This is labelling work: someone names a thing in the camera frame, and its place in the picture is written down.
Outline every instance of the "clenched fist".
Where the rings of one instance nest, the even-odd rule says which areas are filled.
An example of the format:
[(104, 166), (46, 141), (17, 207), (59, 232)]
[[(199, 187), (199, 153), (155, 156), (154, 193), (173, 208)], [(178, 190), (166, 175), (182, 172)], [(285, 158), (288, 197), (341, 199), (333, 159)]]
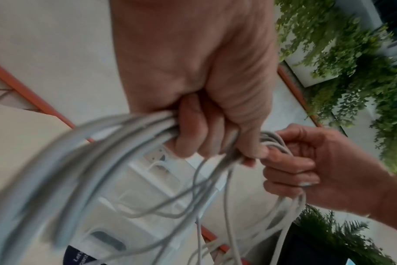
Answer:
[(277, 76), (273, 0), (110, 0), (120, 78), (132, 113), (178, 109), (180, 157), (236, 141), (262, 158), (260, 127)]

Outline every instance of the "skin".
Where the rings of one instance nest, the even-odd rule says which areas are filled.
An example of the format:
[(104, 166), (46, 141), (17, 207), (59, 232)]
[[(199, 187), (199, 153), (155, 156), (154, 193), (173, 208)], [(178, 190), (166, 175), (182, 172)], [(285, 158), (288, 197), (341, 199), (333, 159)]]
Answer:
[(120, 78), (132, 113), (178, 109), (179, 157), (236, 143), (262, 158), (278, 52), (272, 0), (111, 0)]
[(397, 229), (397, 176), (336, 130), (292, 124), (277, 132), (294, 157), (271, 149), (264, 188), (309, 204), (347, 211)]

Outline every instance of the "cord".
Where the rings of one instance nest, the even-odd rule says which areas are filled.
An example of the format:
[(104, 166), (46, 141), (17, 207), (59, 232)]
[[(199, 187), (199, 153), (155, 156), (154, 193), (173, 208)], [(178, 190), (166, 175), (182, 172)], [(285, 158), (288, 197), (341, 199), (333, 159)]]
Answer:
[[(114, 128), (110, 136), (93, 144), (75, 148), (84, 139), (109, 128)], [(17, 264), (38, 230), (53, 216), (57, 218), (50, 224), (52, 229), (48, 240), (53, 248), (65, 248), (78, 225), (93, 209), (98, 198), (112, 186), (127, 167), (128, 162), (142, 157), (177, 135), (176, 113), (162, 111), (150, 115), (106, 117), (89, 122), (59, 137), (34, 157), (13, 181), (0, 191), (0, 265)], [(275, 133), (263, 132), (261, 142), (291, 155), (283, 140)], [(222, 262), (233, 259), (239, 265), (241, 256), (246, 255), (256, 244), (282, 230), (271, 261), (272, 265), (276, 264), (288, 227), (305, 205), (305, 196), (293, 200), (283, 219), (270, 228), (278, 208), (284, 202), (284, 198), (279, 198), (266, 216), (236, 236), (229, 212), (229, 190), (233, 166), (243, 159), (241, 153), (232, 148), (210, 176), (198, 182), (199, 171), (206, 163), (204, 160), (193, 176), (191, 187), (150, 209), (134, 209), (124, 202), (112, 201), (112, 205), (126, 205), (136, 212), (120, 211), (127, 218), (141, 218), (155, 214), (163, 218), (180, 219), (180, 222), (169, 235), (157, 242), (142, 248), (119, 252), (89, 264), (99, 265), (160, 248), (152, 262), (152, 265), (156, 265), (172, 239), (194, 222), (198, 226), (198, 250), (192, 254), (188, 264), (197, 255), (197, 264), (201, 265), (203, 256), (221, 244), (229, 244), (231, 250), (225, 254)], [(216, 183), (226, 171), (228, 178), (224, 211), (227, 235), (202, 245), (198, 216), (211, 198)], [(192, 199), (183, 211), (179, 213), (162, 211), (164, 207), (189, 194), (192, 194)]]

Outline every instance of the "blue label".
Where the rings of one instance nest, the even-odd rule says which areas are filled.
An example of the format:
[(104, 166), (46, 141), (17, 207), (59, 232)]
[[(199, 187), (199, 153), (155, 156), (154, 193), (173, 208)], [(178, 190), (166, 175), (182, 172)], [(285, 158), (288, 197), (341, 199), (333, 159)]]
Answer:
[(65, 251), (65, 255), (63, 256), (63, 265), (82, 265), (88, 262), (92, 262), (94, 260), (97, 259), (85, 254), (82, 251), (79, 251), (79, 249), (68, 246)]

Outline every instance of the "coiled cable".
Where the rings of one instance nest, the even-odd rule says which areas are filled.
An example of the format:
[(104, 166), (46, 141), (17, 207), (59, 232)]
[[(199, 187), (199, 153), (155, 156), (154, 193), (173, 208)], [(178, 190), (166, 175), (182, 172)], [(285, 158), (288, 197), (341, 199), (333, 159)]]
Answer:
[[(116, 130), (105, 139), (75, 148), (85, 139), (109, 128)], [(142, 157), (177, 135), (176, 113), (162, 111), (150, 115), (106, 117), (89, 122), (59, 137), (34, 157), (14, 180), (0, 191), (0, 265), (17, 264), (40, 228), (57, 214), (50, 241), (56, 249), (67, 247), (78, 225), (93, 209), (98, 198), (111, 187), (127, 163)], [(291, 154), (283, 140), (274, 133), (262, 133), (261, 141)], [(202, 256), (221, 244), (229, 244), (231, 251), (224, 256), (222, 262), (233, 259), (239, 265), (240, 257), (246, 255), (253, 246), (283, 229), (271, 262), (272, 265), (276, 264), (287, 229), (302, 211), (305, 196), (294, 199), (284, 218), (269, 228), (278, 207), (284, 201), (284, 198), (279, 198), (273, 210), (262, 220), (235, 236), (229, 213), (229, 187), (233, 166), (243, 160), (241, 153), (232, 148), (205, 180), (197, 182), (198, 172), (205, 163), (203, 161), (193, 176), (190, 188), (150, 209), (135, 209), (139, 213), (122, 212), (127, 218), (156, 214), (165, 218), (183, 219), (169, 235), (157, 242), (110, 255), (92, 264), (99, 265), (160, 248), (152, 262), (152, 265), (157, 264), (174, 236), (194, 221), (200, 224), (199, 212), (212, 196), (216, 183), (225, 171), (228, 171), (224, 195), (228, 235), (203, 246), (199, 243), (199, 248), (192, 257), (198, 254), (200, 264)], [(192, 200), (181, 213), (168, 214), (161, 211), (163, 207), (189, 194), (192, 194)]]

